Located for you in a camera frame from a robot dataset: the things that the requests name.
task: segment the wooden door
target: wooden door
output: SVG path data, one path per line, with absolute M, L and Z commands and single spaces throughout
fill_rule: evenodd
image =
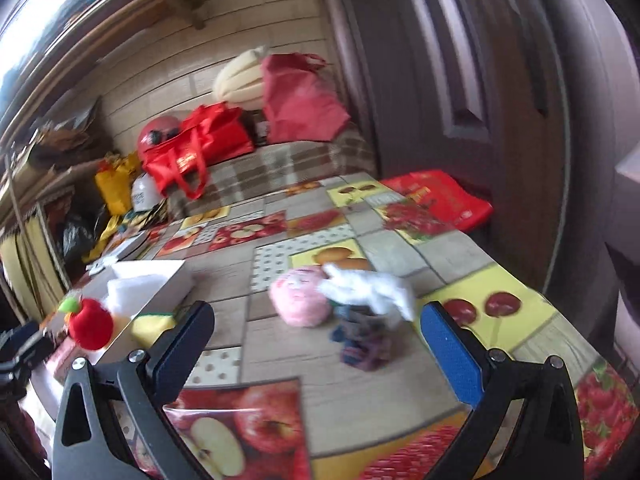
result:
M 542 290 L 561 224 L 568 123 L 539 0 L 333 6 L 348 24 L 334 31 L 352 38 L 343 64 L 359 72 L 382 175 L 441 168 L 484 192 L 495 207 L 493 256 Z

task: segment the black plastic bag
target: black plastic bag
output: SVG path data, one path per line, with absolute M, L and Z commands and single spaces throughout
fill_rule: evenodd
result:
M 65 263 L 80 260 L 94 245 L 94 228 L 81 216 L 69 213 L 62 233 L 62 259 Z

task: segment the wall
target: wall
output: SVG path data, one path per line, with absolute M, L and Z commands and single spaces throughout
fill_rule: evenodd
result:
M 203 30 L 170 17 L 105 57 L 54 106 L 64 119 L 102 95 L 106 127 L 118 149 L 135 149 L 142 126 L 168 110 L 210 104 L 224 64 L 262 44 L 274 52 L 313 52 L 329 62 L 319 0 L 204 0 Z

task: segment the red shopping bag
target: red shopping bag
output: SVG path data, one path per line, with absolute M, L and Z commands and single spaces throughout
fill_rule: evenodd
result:
M 482 225 L 494 211 L 490 203 L 469 195 L 444 171 L 414 171 L 382 183 L 411 198 L 434 218 L 463 232 Z
M 191 200 L 202 196 L 207 184 L 207 166 L 251 153 L 254 145 L 239 122 L 240 108 L 224 103 L 199 106 L 180 125 L 180 133 L 146 150 L 144 170 L 156 181 L 163 196 L 175 182 Z M 200 182 L 190 189 L 184 175 L 198 171 Z
M 326 61 L 315 54 L 273 54 L 262 62 L 267 141 L 333 140 L 350 117 L 318 77 Z

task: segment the red ball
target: red ball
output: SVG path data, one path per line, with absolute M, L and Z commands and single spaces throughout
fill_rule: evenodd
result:
M 145 152 L 180 132 L 180 121 L 172 115 L 163 115 L 149 121 L 138 136 L 138 156 L 145 160 Z

